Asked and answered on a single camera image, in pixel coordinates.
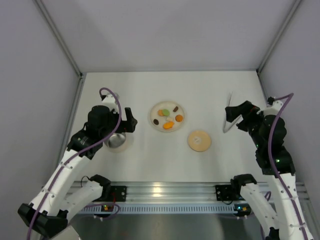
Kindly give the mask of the orange flower cookie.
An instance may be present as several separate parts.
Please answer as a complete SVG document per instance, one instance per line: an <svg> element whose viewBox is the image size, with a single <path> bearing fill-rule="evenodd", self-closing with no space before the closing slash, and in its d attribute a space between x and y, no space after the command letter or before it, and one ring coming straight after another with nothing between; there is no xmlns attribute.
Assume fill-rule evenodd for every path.
<svg viewBox="0 0 320 240"><path fill-rule="evenodd" d="M160 116L160 117L162 117L163 116L163 112L162 112L162 110L160 109L158 112L158 115Z"/></svg>

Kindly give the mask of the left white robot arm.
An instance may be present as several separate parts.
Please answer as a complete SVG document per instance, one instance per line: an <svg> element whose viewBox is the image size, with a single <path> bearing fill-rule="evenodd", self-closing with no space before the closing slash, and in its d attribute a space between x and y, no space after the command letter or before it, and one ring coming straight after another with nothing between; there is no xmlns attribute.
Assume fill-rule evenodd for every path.
<svg viewBox="0 0 320 240"><path fill-rule="evenodd" d="M26 239L31 238L32 231L52 238L62 232L88 204L108 200L111 181L98 174L90 177L72 195L67 194L80 172L113 134L135 131L138 121L129 107L124 111L125 120L121 110L109 109L105 105L92 107L82 129L71 137L48 182L30 203L20 205L17 212L28 227Z"/></svg>

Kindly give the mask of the green round cookie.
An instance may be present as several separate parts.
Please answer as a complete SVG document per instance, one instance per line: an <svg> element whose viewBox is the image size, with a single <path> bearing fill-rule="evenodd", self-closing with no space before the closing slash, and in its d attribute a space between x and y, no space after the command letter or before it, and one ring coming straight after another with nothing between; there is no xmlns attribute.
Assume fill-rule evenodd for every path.
<svg viewBox="0 0 320 240"><path fill-rule="evenodd" d="M170 111L168 109L162 109L163 116L168 117L170 115Z"/></svg>

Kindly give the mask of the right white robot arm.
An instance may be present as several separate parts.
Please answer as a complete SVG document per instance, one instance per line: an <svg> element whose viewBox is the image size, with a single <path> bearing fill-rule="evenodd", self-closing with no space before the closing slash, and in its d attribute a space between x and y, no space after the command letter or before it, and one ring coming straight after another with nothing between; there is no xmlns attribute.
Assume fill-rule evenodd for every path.
<svg viewBox="0 0 320 240"><path fill-rule="evenodd" d="M292 156L284 147L287 134L281 114L288 105L281 98L269 98L265 109L245 101L227 106L227 122L242 117L237 128L247 132L256 147L255 158L268 183L273 206L261 193L251 174L231 179L231 185L253 210L266 240L312 240L296 187L296 170Z"/></svg>

